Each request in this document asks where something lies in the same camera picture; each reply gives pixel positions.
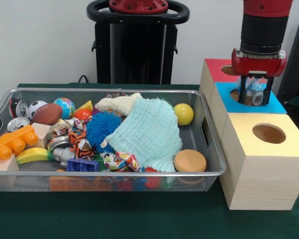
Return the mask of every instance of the yellow toy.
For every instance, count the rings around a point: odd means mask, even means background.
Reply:
[[[193,109],[187,104],[178,104],[174,107],[174,112],[177,116],[179,126],[185,126],[192,122],[194,118]]]

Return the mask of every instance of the black cable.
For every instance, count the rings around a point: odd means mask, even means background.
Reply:
[[[89,83],[89,80],[88,80],[88,78],[86,77],[86,75],[82,75],[82,76],[79,78],[78,83],[81,83],[82,78],[85,79],[86,83]]]

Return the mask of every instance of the metal basket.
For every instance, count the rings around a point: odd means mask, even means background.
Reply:
[[[201,152],[207,160],[206,171],[56,172],[57,169],[61,169],[58,162],[37,161],[20,165],[19,172],[0,171],[0,191],[208,191],[217,176],[224,173],[224,153],[207,102],[198,91],[17,88],[7,92],[0,102],[0,135],[7,132],[6,126],[11,120],[8,110],[11,97],[22,99],[28,105],[37,100],[51,103],[58,97],[66,97],[78,108],[88,100],[95,104],[106,97],[107,93],[114,92],[140,92],[143,98],[164,99],[173,106],[179,103],[192,106],[192,123],[180,127],[182,149]],[[152,180],[159,181],[159,186],[151,186],[149,181]]]

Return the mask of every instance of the black handle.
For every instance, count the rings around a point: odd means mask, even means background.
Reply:
[[[189,19],[189,9],[185,5],[168,1],[168,9],[177,13],[129,14],[114,11],[99,11],[109,7],[109,0],[97,0],[87,7],[87,16],[95,22],[142,23],[142,24],[181,24]]]

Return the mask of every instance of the soda can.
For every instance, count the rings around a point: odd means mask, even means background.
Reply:
[[[12,120],[10,120],[10,122],[8,123],[6,129],[9,132],[15,132],[16,130],[25,127],[27,125],[30,124],[30,120],[26,117],[17,117],[14,118]]]
[[[12,118],[16,117],[28,117],[28,106],[25,101],[11,98],[9,113]]]

